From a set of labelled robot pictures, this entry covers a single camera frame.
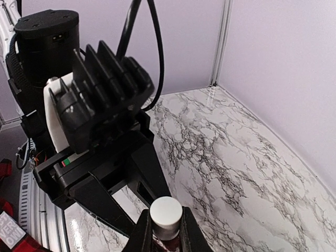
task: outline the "white label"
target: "white label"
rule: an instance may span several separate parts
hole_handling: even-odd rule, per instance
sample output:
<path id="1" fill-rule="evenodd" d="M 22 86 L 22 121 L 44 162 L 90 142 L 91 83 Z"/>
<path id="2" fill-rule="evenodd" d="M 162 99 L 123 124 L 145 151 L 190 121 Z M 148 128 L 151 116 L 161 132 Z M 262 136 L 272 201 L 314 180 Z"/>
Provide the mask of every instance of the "white label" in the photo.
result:
<path id="1" fill-rule="evenodd" d="M 12 249 L 24 236 L 25 232 L 5 212 L 0 214 L 0 239 Z"/>

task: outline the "bottle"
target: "bottle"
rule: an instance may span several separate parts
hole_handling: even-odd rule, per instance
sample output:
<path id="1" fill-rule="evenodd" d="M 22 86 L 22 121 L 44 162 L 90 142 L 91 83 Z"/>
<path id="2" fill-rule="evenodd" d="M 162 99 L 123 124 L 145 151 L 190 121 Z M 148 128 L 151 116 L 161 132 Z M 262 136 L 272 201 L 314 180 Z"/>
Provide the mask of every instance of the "bottle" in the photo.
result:
<path id="1" fill-rule="evenodd" d="M 156 199 L 150 207 L 153 221 L 153 251 L 180 252 L 180 222 L 183 209 L 178 200 L 171 197 Z"/>

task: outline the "white cap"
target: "white cap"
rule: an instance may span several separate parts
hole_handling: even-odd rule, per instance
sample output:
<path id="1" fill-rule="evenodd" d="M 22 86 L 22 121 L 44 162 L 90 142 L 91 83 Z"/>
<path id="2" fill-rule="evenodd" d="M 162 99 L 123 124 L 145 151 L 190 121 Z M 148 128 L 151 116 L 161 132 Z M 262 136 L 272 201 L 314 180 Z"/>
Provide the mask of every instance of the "white cap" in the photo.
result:
<path id="1" fill-rule="evenodd" d="M 154 235 L 160 240 L 172 240 L 180 231 L 182 206 L 171 197 L 156 199 L 150 208 Z"/>

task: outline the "white marble surface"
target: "white marble surface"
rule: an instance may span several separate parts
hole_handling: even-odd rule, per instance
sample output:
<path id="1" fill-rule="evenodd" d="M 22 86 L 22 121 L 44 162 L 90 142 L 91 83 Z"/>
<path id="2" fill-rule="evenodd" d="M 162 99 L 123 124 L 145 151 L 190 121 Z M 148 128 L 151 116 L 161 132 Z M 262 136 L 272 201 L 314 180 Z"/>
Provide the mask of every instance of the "white marble surface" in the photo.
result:
<path id="1" fill-rule="evenodd" d="M 336 251 L 336 201 L 304 164 L 221 88 L 163 96 L 151 111 L 170 190 L 214 251 Z M 127 188 L 114 197 L 137 220 Z M 78 205 L 66 210 L 71 251 L 121 251 L 127 239 Z"/>

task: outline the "robotic arm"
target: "robotic arm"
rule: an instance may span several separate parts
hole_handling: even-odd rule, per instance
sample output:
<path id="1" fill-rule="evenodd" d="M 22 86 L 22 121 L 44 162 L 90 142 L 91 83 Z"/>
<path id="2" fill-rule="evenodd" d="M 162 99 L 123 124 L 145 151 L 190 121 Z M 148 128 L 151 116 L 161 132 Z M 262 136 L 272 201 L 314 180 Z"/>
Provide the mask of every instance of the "robotic arm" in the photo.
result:
<path id="1" fill-rule="evenodd" d="M 125 57 L 140 0 L 133 0 L 117 53 L 103 41 L 95 51 L 79 48 L 78 13 L 46 10 L 23 18 L 14 0 L 2 0 L 0 41 L 3 67 L 22 109 L 22 127 L 45 156 L 35 179 L 62 209 L 74 202 L 121 234 L 127 251 L 151 251 L 148 211 L 135 224 L 112 194 L 127 185 L 148 207 L 170 196 L 153 146 L 145 113 L 163 84 L 163 47 L 154 1 L 148 0 L 160 55 L 160 83 L 154 91 L 148 73 Z M 184 252 L 211 251 L 191 211 L 181 221 Z"/>

